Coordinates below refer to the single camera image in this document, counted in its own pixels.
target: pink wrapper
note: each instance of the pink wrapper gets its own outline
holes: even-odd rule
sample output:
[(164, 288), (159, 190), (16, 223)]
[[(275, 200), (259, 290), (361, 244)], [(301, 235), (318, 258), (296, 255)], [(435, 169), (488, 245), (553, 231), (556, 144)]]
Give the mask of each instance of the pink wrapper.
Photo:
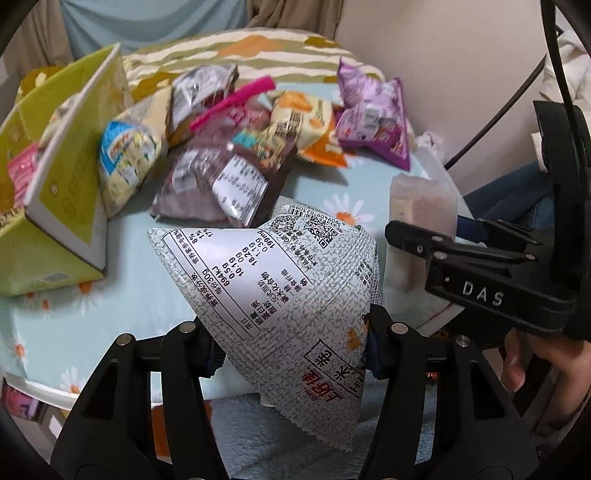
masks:
[(14, 185), (14, 208), (24, 205), (29, 184), (37, 170), (36, 155), (37, 144), (33, 143), (7, 164), (8, 176)]
[(400, 79), (382, 83), (342, 60), (337, 78), (346, 107), (336, 127), (340, 146), (368, 147), (397, 167), (410, 170)]

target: white cloth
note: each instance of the white cloth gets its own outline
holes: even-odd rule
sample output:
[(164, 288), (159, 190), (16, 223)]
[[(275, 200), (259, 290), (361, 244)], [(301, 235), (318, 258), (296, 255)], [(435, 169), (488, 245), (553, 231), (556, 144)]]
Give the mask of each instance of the white cloth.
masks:
[[(582, 110), (585, 120), (591, 128), (591, 58), (572, 30), (566, 30), (558, 37), (558, 47), (560, 48), (560, 58), (562, 59), (564, 76), (569, 86), (570, 97), (573, 103)], [(562, 103), (563, 101), (549, 57), (546, 57), (544, 80), (540, 95), (549, 102)], [(547, 171), (542, 161), (541, 136), (539, 133), (535, 133), (532, 134), (531, 138), (534, 142), (535, 155), (540, 170)]]

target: nutrition facts label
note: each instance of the nutrition facts label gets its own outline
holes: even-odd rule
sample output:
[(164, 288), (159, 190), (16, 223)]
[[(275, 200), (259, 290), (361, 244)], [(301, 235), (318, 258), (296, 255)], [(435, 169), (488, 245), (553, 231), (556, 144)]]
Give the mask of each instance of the nutrition facts label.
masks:
[(164, 242), (242, 340), (255, 336), (311, 285), (264, 230), (183, 228), (168, 233)]
[(265, 177), (238, 155), (230, 160), (213, 183), (213, 194), (227, 215), (248, 225), (267, 190)]

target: brown snack bag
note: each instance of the brown snack bag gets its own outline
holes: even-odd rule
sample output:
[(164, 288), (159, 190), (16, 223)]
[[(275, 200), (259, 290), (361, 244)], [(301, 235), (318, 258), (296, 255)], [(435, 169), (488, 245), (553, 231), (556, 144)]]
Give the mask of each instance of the brown snack bag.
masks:
[(248, 129), (226, 133), (187, 143), (154, 199), (153, 216), (227, 219), (238, 228), (268, 220), (293, 165), (293, 143)]

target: white wall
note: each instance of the white wall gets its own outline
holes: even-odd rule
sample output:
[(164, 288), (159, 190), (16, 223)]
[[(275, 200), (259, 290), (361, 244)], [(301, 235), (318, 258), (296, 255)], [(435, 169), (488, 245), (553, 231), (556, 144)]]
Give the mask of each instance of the white wall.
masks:
[[(345, 0), (337, 41), (399, 76), (417, 132), (457, 153), (545, 53), (539, 0)], [(450, 170), (467, 193), (535, 160), (529, 134), (538, 84)]]
[(8, 74), (6, 72), (6, 65), (4, 65), (4, 57), (0, 57), (0, 83), (6, 80)]

